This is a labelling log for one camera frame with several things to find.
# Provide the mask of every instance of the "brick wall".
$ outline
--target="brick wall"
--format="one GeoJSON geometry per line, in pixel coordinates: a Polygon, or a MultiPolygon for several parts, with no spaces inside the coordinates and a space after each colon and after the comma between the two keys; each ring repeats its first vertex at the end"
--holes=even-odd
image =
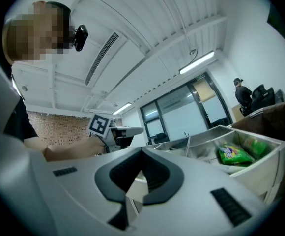
{"type": "MultiPolygon", "coordinates": [[[[38,136],[48,145],[71,144],[81,138],[88,137],[86,131],[90,118],[50,115],[27,111],[30,123],[38,136]]],[[[121,120],[115,120],[122,126],[121,120]]]]}

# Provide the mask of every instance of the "window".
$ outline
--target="window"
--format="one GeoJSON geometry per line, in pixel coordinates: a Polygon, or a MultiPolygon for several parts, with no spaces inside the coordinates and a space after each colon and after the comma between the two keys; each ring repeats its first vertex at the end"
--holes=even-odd
{"type": "Polygon", "coordinates": [[[143,119],[145,122],[154,120],[159,117],[159,113],[156,107],[156,103],[151,103],[142,108],[143,119]]]}
{"type": "Polygon", "coordinates": [[[149,137],[153,137],[156,134],[163,133],[163,128],[159,119],[150,121],[147,123],[149,137]]]}
{"type": "Polygon", "coordinates": [[[170,141],[207,130],[200,109],[187,86],[158,100],[170,141]]]}

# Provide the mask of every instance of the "person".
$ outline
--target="person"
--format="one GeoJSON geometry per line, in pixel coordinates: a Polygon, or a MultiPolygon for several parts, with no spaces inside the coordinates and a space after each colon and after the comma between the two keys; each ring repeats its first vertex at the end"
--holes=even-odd
{"type": "MultiPolygon", "coordinates": [[[[70,9],[58,2],[38,1],[33,12],[4,22],[1,28],[0,66],[12,83],[12,64],[37,60],[51,49],[62,51],[72,47],[74,38],[70,9]]],[[[70,145],[48,147],[30,124],[22,97],[4,130],[25,146],[43,153],[47,161],[86,158],[106,152],[105,143],[96,136],[70,145]]]]}
{"type": "Polygon", "coordinates": [[[252,91],[242,86],[243,80],[239,78],[235,78],[233,82],[235,85],[235,97],[242,106],[241,112],[244,116],[247,116],[251,113],[252,91]]]}

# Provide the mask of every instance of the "ceiling light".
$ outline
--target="ceiling light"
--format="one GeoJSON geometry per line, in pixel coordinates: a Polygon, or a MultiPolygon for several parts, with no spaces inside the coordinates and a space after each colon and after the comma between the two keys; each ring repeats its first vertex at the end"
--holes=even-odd
{"type": "Polygon", "coordinates": [[[194,67],[200,65],[201,63],[205,62],[206,60],[212,58],[215,55],[215,52],[212,51],[208,54],[206,54],[205,56],[202,56],[201,58],[199,58],[198,60],[188,64],[187,66],[183,67],[182,69],[179,70],[180,74],[184,74],[186,72],[188,72],[189,70],[193,69],[194,67]]]}
{"type": "Polygon", "coordinates": [[[116,110],[113,115],[117,115],[119,112],[121,112],[122,110],[124,110],[125,108],[128,108],[130,105],[132,105],[132,103],[126,103],[123,107],[121,107],[119,110],[116,110]]]}
{"type": "Polygon", "coordinates": [[[153,114],[153,113],[155,113],[155,112],[158,112],[158,110],[152,111],[152,112],[146,114],[146,116],[148,116],[148,115],[150,115],[150,114],[153,114]]]}

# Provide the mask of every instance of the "green snack bag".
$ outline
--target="green snack bag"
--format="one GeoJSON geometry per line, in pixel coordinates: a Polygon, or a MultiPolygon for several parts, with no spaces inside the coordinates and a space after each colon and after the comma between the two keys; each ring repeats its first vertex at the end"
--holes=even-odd
{"type": "Polygon", "coordinates": [[[253,137],[246,138],[242,145],[246,151],[248,151],[253,157],[257,159],[260,159],[264,156],[267,146],[267,143],[259,141],[253,137]]]}
{"type": "Polygon", "coordinates": [[[252,163],[252,159],[243,149],[232,144],[219,147],[219,154],[222,162],[227,165],[252,163]]]}

